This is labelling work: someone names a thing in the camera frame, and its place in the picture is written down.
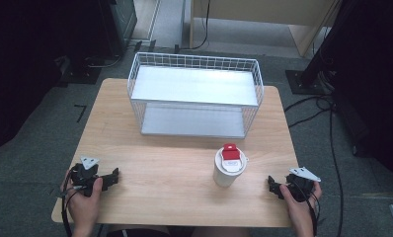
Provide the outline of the black stand base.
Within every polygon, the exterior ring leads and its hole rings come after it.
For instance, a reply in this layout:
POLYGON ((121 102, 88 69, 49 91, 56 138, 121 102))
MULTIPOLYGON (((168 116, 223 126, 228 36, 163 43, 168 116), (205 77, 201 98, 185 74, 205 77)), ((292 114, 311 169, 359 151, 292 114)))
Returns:
POLYGON ((310 73, 307 70, 286 70, 285 76, 290 90, 296 95, 331 95, 335 88, 325 81, 322 71, 310 73))
POLYGON ((61 77, 58 81, 58 86, 61 87, 68 84, 94 85, 101 73, 100 68, 72 64, 67 56, 60 56, 54 62, 61 72, 61 77))

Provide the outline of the light wooden furniture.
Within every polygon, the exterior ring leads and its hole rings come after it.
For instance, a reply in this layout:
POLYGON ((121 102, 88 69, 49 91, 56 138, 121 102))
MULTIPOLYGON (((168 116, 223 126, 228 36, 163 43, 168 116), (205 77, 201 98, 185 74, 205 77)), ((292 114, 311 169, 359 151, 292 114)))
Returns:
POLYGON ((194 18, 289 25, 298 53, 305 56, 323 27, 332 27, 343 0, 191 0, 190 46, 194 18))

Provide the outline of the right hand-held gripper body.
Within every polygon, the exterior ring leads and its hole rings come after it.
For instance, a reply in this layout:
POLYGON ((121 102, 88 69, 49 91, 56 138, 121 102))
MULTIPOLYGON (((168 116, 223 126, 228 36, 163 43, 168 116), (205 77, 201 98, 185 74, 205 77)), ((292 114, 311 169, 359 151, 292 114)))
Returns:
POLYGON ((314 183, 320 183, 321 179, 306 167, 299 167, 289 169, 286 182, 293 198, 298 202, 303 202, 309 199, 314 183))

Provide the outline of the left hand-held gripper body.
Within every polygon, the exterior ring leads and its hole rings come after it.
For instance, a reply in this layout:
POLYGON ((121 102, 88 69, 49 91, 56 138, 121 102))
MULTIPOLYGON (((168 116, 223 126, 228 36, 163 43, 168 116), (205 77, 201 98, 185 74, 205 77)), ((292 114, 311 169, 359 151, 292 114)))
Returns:
POLYGON ((99 178, 97 175, 98 163, 98 158, 81 156, 80 162, 72 168, 71 180, 73 186, 81 190, 86 197, 92 194, 94 183, 99 178))

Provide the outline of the person's right hand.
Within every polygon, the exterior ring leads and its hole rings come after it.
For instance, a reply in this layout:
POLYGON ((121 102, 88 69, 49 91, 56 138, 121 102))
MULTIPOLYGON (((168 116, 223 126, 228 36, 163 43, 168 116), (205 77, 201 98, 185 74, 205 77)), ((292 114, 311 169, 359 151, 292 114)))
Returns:
POLYGON ((311 231, 315 235, 312 212, 316 210, 318 199, 322 195, 320 184, 318 182, 314 183, 314 192, 308 202, 296 201, 287 186, 281 186, 285 188, 283 195, 294 233, 295 231, 311 231))

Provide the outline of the white cup with red lid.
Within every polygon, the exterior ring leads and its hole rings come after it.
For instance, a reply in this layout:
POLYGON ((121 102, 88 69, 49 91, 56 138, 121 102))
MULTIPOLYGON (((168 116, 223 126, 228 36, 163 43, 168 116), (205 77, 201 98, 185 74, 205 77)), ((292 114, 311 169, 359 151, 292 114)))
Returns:
POLYGON ((214 157, 213 181, 222 188, 230 187, 246 170, 248 157, 235 143, 226 143, 214 157))

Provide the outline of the dark cabinet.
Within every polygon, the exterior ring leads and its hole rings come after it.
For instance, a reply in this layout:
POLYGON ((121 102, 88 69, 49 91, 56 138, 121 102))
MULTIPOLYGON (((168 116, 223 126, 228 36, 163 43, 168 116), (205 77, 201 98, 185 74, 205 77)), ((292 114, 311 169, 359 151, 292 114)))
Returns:
POLYGON ((109 55, 123 55, 137 23, 133 0, 99 0, 109 55))

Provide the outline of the person's left hand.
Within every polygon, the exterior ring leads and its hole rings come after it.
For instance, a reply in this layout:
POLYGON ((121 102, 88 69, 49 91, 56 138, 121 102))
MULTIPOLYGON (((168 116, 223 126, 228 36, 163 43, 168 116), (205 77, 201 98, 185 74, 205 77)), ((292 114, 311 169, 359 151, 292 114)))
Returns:
MULTIPOLYGON (((66 172, 66 178, 69 180, 69 172, 66 172)), ((66 197, 70 198, 70 201, 66 200, 65 203, 68 204, 68 211, 74 223, 73 232, 78 229, 91 232, 94 230, 99 217, 102 184, 103 180, 98 178, 89 197, 72 190, 70 180, 61 184, 61 188, 67 190, 66 197)))

